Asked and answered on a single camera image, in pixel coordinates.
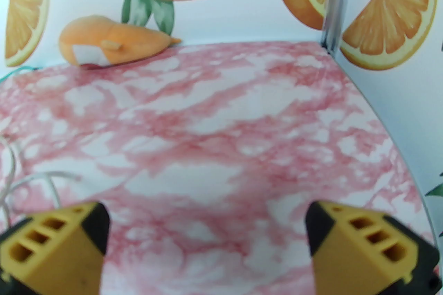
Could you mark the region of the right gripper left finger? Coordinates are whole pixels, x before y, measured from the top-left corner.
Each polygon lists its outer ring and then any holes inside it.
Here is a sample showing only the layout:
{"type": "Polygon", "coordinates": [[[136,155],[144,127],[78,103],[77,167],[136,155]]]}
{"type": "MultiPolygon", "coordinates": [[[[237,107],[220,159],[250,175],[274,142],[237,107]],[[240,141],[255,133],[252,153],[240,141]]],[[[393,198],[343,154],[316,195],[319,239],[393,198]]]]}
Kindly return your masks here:
{"type": "Polygon", "coordinates": [[[1,233],[2,295],[98,295],[110,216],[101,202],[32,213],[1,233]]]}

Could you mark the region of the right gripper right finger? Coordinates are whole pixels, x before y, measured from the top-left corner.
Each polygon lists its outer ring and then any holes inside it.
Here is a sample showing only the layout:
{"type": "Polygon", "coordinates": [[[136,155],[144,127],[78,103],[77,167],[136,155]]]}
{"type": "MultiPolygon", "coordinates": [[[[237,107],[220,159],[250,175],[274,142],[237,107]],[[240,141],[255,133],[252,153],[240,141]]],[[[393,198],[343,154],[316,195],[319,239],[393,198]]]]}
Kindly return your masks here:
{"type": "Polygon", "coordinates": [[[438,249],[382,211],[313,201],[305,227],[318,295],[434,295],[438,249]]]}

